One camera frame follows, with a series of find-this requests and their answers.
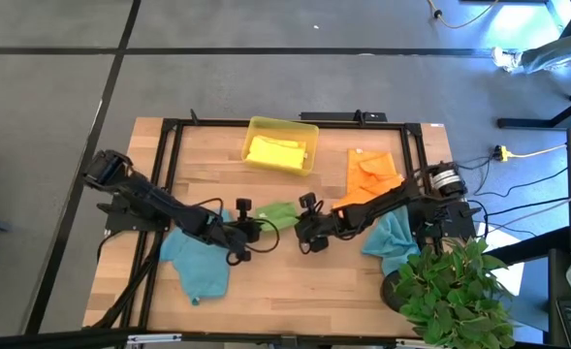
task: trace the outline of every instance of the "yellow plastic container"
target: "yellow plastic container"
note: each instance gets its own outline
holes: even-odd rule
[[[315,161],[315,150],[317,150],[319,134],[320,129],[315,125],[277,120],[262,116],[253,116],[248,124],[246,140],[244,141],[244,147],[242,148],[242,161],[250,165],[285,171],[296,175],[308,175],[313,170],[313,162]],[[250,152],[250,145],[255,136],[264,136],[280,141],[305,142],[306,149],[302,168],[296,169],[287,166],[279,166],[273,163],[268,164],[247,159],[246,157]]]

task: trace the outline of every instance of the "desk leg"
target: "desk leg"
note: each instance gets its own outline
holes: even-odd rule
[[[571,106],[550,120],[499,118],[496,124],[499,128],[531,129],[531,130],[564,130],[571,123]]]
[[[548,251],[553,248],[570,252],[569,227],[557,229],[537,238],[529,238],[509,246],[496,248],[486,252],[486,254],[498,258],[509,266],[548,256]]]

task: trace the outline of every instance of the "wooden table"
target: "wooden table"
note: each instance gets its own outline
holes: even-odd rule
[[[151,173],[161,124],[161,118],[138,118],[130,140],[127,153],[135,169],[146,175]],[[428,162],[451,161],[444,126],[422,124],[422,129]],[[220,197],[235,215],[236,198],[252,199],[253,207],[258,207],[275,201],[297,203],[299,196],[312,191],[326,202],[326,211],[345,195],[348,148],[391,151],[397,170],[405,175],[398,132],[321,129],[315,166],[307,177],[242,164],[245,133],[241,127],[184,127],[175,197],[186,204]],[[172,143],[169,140],[165,159]],[[410,147],[417,169],[413,139]],[[167,164],[165,160],[160,183],[164,183]],[[199,306],[191,305],[183,293],[172,263],[162,263],[148,327],[181,332],[414,337],[405,318],[380,300],[380,259],[361,253],[367,234],[368,230],[351,241],[331,238],[328,249],[302,255],[294,229],[284,230],[276,250],[254,253],[251,262],[231,268],[224,298],[205,299]],[[85,326],[99,320],[126,286],[137,236],[128,232],[105,245]],[[273,234],[265,234],[255,245],[264,248],[273,243]],[[142,292],[135,298],[131,324],[138,322]]]

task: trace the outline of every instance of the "green object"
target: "green object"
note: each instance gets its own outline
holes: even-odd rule
[[[408,256],[394,287],[395,294],[407,301],[399,312],[427,344],[458,349],[512,347],[513,326],[500,302],[512,295],[491,273],[507,266],[482,255],[488,247],[482,238],[452,247],[453,252],[439,256],[429,246],[421,256]]]
[[[255,218],[269,220],[279,231],[298,223],[298,215],[293,203],[274,203],[259,207],[255,210]],[[262,224],[262,231],[273,232],[274,228],[272,225],[264,223]]]

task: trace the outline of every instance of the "light blue towel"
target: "light blue towel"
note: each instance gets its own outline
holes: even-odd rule
[[[229,212],[223,211],[223,221],[231,221]],[[175,228],[162,243],[160,261],[173,261],[179,281],[193,305],[201,298],[218,298],[227,293],[229,265],[227,250],[206,245]]]
[[[407,263],[409,255],[421,254],[410,232],[406,206],[380,218],[378,225],[366,239],[362,252],[382,258],[382,272],[385,276]]]

